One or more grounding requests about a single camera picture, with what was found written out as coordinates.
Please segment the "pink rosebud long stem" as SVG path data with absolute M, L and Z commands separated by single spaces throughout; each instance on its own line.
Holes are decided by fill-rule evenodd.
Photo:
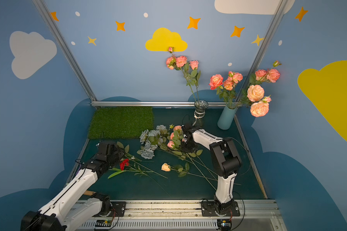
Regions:
M 199 79 L 200 79 L 200 75 L 201 72 L 198 70 L 199 68 L 199 61 L 194 60 L 194 61 L 190 61 L 189 63 L 190 68 L 191 68 L 191 73 L 190 73 L 190 84 L 192 86 L 195 86 L 196 88 L 196 101 L 199 100 L 199 91 L 198 91 L 198 87 L 199 87 Z

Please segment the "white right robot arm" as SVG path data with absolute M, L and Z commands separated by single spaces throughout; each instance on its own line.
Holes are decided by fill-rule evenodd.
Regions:
M 237 206 L 233 199 L 234 182 L 242 166 L 239 152 L 231 138 L 220 138 L 190 124 L 181 126 L 184 140 L 181 148 L 184 152 L 193 152 L 200 144 L 211 153 L 215 173 L 218 175 L 213 210 L 218 216 L 224 216 Z

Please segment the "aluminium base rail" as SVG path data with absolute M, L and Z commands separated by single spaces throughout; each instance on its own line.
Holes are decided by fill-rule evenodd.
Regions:
M 75 231 L 285 231 L 274 200 L 236 200 L 216 213 L 212 200 L 126 200 L 77 224 Z

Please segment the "red carnation flower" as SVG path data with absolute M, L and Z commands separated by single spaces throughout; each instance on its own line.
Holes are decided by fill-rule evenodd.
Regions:
M 139 177 L 148 177 L 150 178 L 154 183 L 156 183 L 168 196 L 170 194 L 166 189 L 164 189 L 163 186 L 161 186 L 157 180 L 155 180 L 152 176 L 159 176 L 166 179 L 165 176 L 162 174 L 144 166 L 143 164 L 139 163 L 137 159 L 132 158 L 123 158 L 122 161 L 119 163 L 119 168 L 117 167 L 110 167 L 109 171 L 112 171 L 112 173 L 108 176 L 108 179 L 114 178 L 120 174 L 123 173 L 132 173 L 134 176 Z

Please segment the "green artificial grass mat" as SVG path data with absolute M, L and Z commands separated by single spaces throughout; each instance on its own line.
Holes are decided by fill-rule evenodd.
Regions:
M 104 107 L 95 111 L 88 138 L 134 139 L 153 125 L 152 107 Z

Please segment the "pile of pink roses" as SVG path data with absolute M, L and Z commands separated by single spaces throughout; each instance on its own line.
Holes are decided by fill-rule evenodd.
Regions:
M 206 179 L 205 180 L 210 184 L 212 188 L 217 189 L 218 175 L 215 173 L 210 151 L 202 145 L 198 144 L 196 152 L 183 152 L 180 148 L 181 141 L 183 141 L 183 132 L 181 126 L 171 128 L 173 129 L 173 131 L 168 136 L 168 149 L 166 151 L 161 151 L 164 151 L 165 153 L 171 154 L 172 156 L 175 156 L 178 159 L 182 160 L 184 163 L 178 165 L 181 165 L 184 168 L 189 168 L 190 173 L 215 179 L 214 181 L 207 181 Z

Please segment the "peach rose stem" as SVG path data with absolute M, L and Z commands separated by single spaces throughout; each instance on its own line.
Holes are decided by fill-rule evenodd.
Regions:
M 173 166 L 169 165 L 168 163 L 163 163 L 161 166 L 161 170 L 165 171 L 165 172 L 174 171 L 178 174 L 178 177 L 184 177 L 186 175 L 192 175 L 192 176 L 204 178 L 207 181 L 214 181 L 215 180 L 212 178 L 207 178 L 207 177 L 202 176 L 202 175 L 196 175 L 196 174 L 190 173 L 189 168 L 184 168 L 181 165 L 178 165 L 178 167 L 173 167 Z

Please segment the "pink rose trio spray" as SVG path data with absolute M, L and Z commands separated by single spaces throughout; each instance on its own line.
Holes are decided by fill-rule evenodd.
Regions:
M 186 80 L 186 85 L 190 87 L 194 101 L 196 101 L 196 88 L 195 86 L 192 86 L 190 84 L 190 61 L 186 56 L 176 57 L 174 54 L 174 47 L 168 47 L 167 51 L 171 54 L 171 56 L 167 58 L 165 62 L 167 68 L 169 68 L 170 70 L 177 70 L 182 72 L 183 77 Z

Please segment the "single pink rose stem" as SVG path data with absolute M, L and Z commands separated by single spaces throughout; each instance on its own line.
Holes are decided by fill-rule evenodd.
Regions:
M 220 74 L 216 74 L 210 78 L 210 90 L 214 90 L 219 99 L 222 99 L 225 103 L 228 103 L 228 93 L 223 84 L 224 78 Z

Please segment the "clear glass vase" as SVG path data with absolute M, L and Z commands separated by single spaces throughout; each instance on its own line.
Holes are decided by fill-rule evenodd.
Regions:
M 209 107 L 209 104 L 205 100 L 197 100 L 194 104 L 194 123 L 192 124 L 194 127 L 203 127 L 203 118 L 206 113 L 206 109 Z

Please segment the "pale pink rose spray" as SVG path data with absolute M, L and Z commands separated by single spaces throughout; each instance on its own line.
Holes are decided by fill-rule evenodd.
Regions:
M 249 108 L 254 117 L 265 116 L 270 110 L 271 97 L 265 95 L 265 90 L 260 85 L 250 85 L 247 90 L 242 90 L 237 107 Z

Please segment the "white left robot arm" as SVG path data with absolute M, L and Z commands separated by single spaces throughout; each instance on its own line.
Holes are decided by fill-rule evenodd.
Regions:
M 29 211 L 21 220 L 22 231 L 75 231 L 95 215 L 114 215 L 110 197 L 93 194 L 82 206 L 71 209 L 84 193 L 112 167 L 118 165 L 126 152 L 121 144 L 101 141 L 97 153 L 82 166 L 69 184 L 38 211 Z

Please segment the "grey blue artificial flower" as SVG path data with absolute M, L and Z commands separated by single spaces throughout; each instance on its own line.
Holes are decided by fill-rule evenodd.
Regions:
M 137 153 L 144 159 L 152 159 L 156 150 L 167 150 L 169 129 L 158 125 L 154 130 L 145 130 L 140 135 L 141 148 Z

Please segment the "salmon pink rose cluster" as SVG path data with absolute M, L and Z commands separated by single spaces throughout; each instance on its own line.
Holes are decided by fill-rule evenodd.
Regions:
M 237 97 L 236 87 L 243 80 L 243 75 L 238 72 L 229 71 L 228 78 L 223 84 L 223 99 L 229 109 L 235 108 L 235 99 Z

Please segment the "light blue cylinder vase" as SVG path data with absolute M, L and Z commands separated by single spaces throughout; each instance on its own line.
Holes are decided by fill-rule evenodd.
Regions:
M 231 127 L 231 124 L 234 120 L 234 116 L 237 112 L 238 108 L 230 108 L 228 105 L 226 105 L 221 113 L 221 116 L 217 122 L 217 126 L 221 130 L 228 130 Z

